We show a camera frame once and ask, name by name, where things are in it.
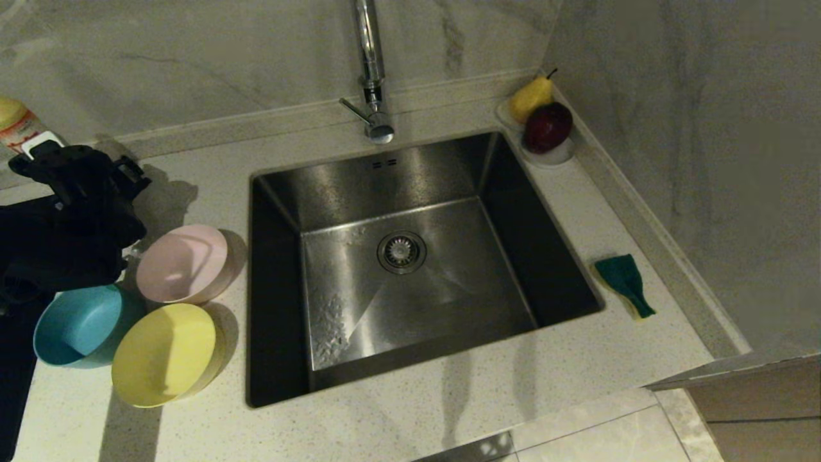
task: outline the bottle label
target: bottle label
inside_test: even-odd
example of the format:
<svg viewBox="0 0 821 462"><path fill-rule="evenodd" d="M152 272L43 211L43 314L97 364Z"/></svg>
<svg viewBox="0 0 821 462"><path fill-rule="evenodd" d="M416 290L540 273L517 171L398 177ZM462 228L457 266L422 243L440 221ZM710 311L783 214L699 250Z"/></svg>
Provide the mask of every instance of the bottle label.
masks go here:
<svg viewBox="0 0 821 462"><path fill-rule="evenodd" d="M46 130L34 113L26 111L14 125L0 132L0 141L17 154L22 154L22 144Z"/></svg>

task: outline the faucet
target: faucet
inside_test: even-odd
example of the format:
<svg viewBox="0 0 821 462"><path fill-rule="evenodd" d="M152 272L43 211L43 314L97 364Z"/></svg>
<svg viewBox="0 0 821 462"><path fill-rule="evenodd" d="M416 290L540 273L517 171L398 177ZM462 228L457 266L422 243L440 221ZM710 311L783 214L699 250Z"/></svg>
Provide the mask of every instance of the faucet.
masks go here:
<svg viewBox="0 0 821 462"><path fill-rule="evenodd" d="M394 130L388 115L382 84L385 70L382 64L382 48L379 45L379 28L376 24L374 0L354 0L356 32L359 35L362 77L360 84L365 93L365 103L369 113L365 113L345 98L339 103L353 112L365 123L365 135L375 144L391 142Z"/></svg>

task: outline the yellow bowl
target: yellow bowl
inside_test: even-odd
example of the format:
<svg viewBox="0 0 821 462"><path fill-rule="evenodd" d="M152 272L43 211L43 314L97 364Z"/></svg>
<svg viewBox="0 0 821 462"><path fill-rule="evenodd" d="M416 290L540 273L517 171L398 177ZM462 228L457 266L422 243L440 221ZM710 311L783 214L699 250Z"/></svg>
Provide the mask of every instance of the yellow bowl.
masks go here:
<svg viewBox="0 0 821 462"><path fill-rule="evenodd" d="M117 395L137 408L162 406L202 390L224 357L222 332L205 310L175 303L134 324L114 354Z"/></svg>

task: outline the blue bowl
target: blue bowl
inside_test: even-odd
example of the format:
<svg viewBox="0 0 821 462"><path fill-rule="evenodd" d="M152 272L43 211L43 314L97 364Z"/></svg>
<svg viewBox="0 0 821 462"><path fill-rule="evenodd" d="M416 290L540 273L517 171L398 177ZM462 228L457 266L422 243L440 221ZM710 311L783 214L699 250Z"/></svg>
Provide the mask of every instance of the blue bowl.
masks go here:
<svg viewBox="0 0 821 462"><path fill-rule="evenodd" d="M34 328L34 352L53 366L105 366L144 315L143 300L116 285L63 292Z"/></svg>

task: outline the plastic bowl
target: plastic bowl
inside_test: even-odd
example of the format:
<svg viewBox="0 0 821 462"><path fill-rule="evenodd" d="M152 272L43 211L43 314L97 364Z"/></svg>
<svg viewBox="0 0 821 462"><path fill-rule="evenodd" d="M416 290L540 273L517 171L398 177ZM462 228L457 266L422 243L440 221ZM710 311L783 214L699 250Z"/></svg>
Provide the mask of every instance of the plastic bowl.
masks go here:
<svg viewBox="0 0 821 462"><path fill-rule="evenodd" d="M222 332L205 310L167 305L136 323L122 339L111 378L117 395L137 408L162 406L208 385L224 359Z"/></svg>
<svg viewBox="0 0 821 462"><path fill-rule="evenodd" d="M53 366L104 366L144 315L143 300L116 285L63 292L34 328L34 352Z"/></svg>
<svg viewBox="0 0 821 462"><path fill-rule="evenodd" d="M137 287L160 303L202 303L231 283L228 243L219 229L190 224L157 240L140 259Z"/></svg>

